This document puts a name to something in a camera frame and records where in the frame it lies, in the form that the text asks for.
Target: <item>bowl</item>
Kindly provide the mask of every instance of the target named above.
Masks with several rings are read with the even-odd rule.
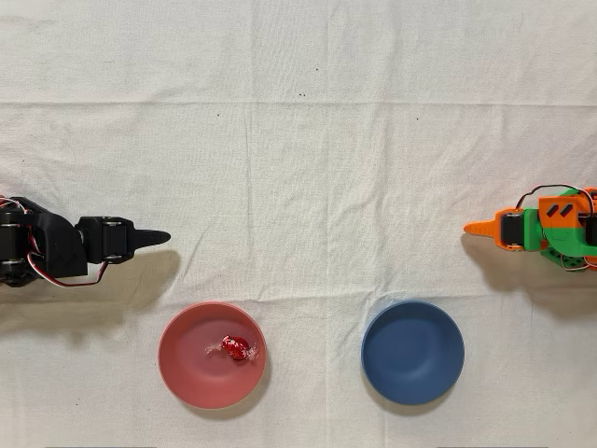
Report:
[[[208,350],[225,336],[244,338],[257,357],[238,361],[225,350]],[[240,308],[216,301],[191,305],[176,315],[158,349],[166,386],[185,403],[203,409],[225,408],[246,397],[265,362],[266,345],[257,323]]]
[[[368,326],[361,363],[370,384],[399,404],[425,404],[446,393],[465,362],[465,343],[454,321],[424,301],[400,301]]]

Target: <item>wrapped candy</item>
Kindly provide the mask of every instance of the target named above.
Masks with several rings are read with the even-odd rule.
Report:
[[[253,361],[257,359],[257,347],[249,345],[244,338],[239,336],[227,335],[221,343],[215,343],[207,347],[207,353],[215,350],[226,350],[235,361],[244,361],[245,359]]]

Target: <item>red bowl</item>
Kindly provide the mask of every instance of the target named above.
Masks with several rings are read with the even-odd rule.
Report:
[[[254,360],[235,361],[206,350],[225,336],[239,336],[257,348]],[[179,399],[204,409],[234,404],[255,388],[265,369],[266,346],[257,323],[240,308],[207,301],[185,308],[161,335],[161,378]]]

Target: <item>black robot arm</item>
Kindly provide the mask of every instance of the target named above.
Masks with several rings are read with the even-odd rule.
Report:
[[[136,249],[170,240],[165,231],[137,230],[122,217],[82,217],[73,226],[26,198],[0,197],[0,284],[23,287],[37,278],[87,275],[87,263],[131,259]]]

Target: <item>bowl rim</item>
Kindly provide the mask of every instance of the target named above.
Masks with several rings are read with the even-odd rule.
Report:
[[[429,306],[432,308],[436,308],[438,309],[442,314],[444,314],[451,322],[452,324],[455,326],[456,330],[458,331],[458,335],[460,336],[460,342],[462,344],[463,347],[463,359],[462,362],[460,364],[460,370],[458,371],[458,374],[456,375],[454,381],[450,384],[449,387],[446,388],[446,390],[444,390],[441,394],[439,394],[437,397],[434,397],[428,401],[425,401],[423,403],[401,403],[399,401],[396,401],[394,399],[389,399],[388,397],[386,397],[374,384],[373,382],[371,382],[371,379],[369,378],[367,369],[365,368],[365,341],[367,340],[367,337],[369,335],[369,332],[371,331],[371,329],[373,328],[373,325],[382,317],[382,315],[384,315],[385,313],[389,312],[390,310],[397,308],[398,306],[402,306],[402,305],[407,305],[407,304],[419,304],[419,305],[424,305],[424,306]],[[373,319],[371,320],[371,322],[368,324],[367,329],[365,330],[365,334],[363,335],[363,340],[361,341],[361,370],[363,371],[363,373],[365,374],[365,377],[367,378],[368,383],[371,385],[371,387],[373,387],[373,389],[380,394],[381,397],[383,397],[384,399],[387,399],[388,401],[392,401],[393,403],[402,405],[402,406],[423,406],[427,403],[431,403],[432,401],[435,401],[436,399],[439,399],[440,397],[443,397],[446,393],[448,393],[448,391],[450,389],[452,389],[454,387],[454,385],[456,384],[456,382],[458,381],[458,379],[460,378],[460,375],[463,371],[463,368],[465,366],[465,339],[463,338],[463,334],[460,331],[460,329],[458,328],[458,325],[456,324],[456,322],[454,322],[454,319],[451,318],[451,316],[446,313],[444,310],[442,310],[441,308],[439,308],[437,305],[435,305],[434,303],[430,303],[428,301],[419,301],[419,300],[415,300],[415,299],[406,299],[403,301],[397,301],[395,303],[392,303],[388,306],[386,306],[385,308],[383,308],[381,311],[379,311],[375,317],[373,317]]]
[[[188,401],[185,401],[184,399],[180,398],[177,394],[174,393],[174,391],[170,388],[170,386],[168,385],[168,382],[166,381],[166,379],[164,378],[164,375],[161,371],[161,360],[160,360],[160,352],[161,352],[161,346],[164,340],[164,336],[166,335],[166,333],[168,332],[168,329],[170,328],[170,326],[174,323],[174,321],[176,321],[180,316],[188,313],[190,310],[195,309],[195,308],[200,308],[202,306],[205,305],[218,305],[218,306],[222,306],[225,308],[230,308],[236,312],[239,312],[240,314],[246,316],[249,321],[255,326],[255,328],[257,329],[257,332],[259,333],[259,336],[261,337],[261,341],[263,341],[263,356],[265,357],[265,362],[263,363],[263,369],[261,370],[261,373],[259,374],[259,378],[257,379],[257,381],[255,382],[255,385],[253,386],[253,388],[251,388],[251,390],[249,390],[249,392],[247,392],[247,394],[242,397],[241,399],[239,399],[238,401],[235,401],[227,406],[215,406],[215,407],[203,407],[203,406],[197,406],[196,404],[193,403],[189,403]],[[191,303],[190,305],[184,307],[182,310],[180,310],[178,313],[176,313],[169,321],[168,324],[164,327],[164,329],[161,332],[160,335],[160,341],[158,342],[158,353],[157,353],[157,358],[158,358],[158,371],[160,372],[160,378],[161,381],[164,383],[164,385],[168,388],[168,390],[170,391],[170,393],[172,395],[174,395],[177,399],[179,399],[180,401],[182,401],[183,403],[185,403],[188,406],[192,406],[193,408],[197,408],[197,409],[226,409],[229,408],[230,406],[234,406],[235,404],[243,401],[244,399],[246,399],[249,395],[251,395],[251,392],[253,392],[253,390],[255,390],[255,388],[257,387],[257,385],[259,384],[259,382],[261,381],[262,377],[263,377],[263,373],[266,370],[266,364],[269,362],[268,358],[267,358],[267,345],[265,342],[265,337],[263,336],[263,332],[261,331],[261,328],[259,327],[259,325],[257,324],[257,322],[255,321],[255,319],[253,317],[251,317],[245,310],[239,308],[236,305],[233,305],[231,303],[226,303],[224,301],[200,301],[197,303]]]

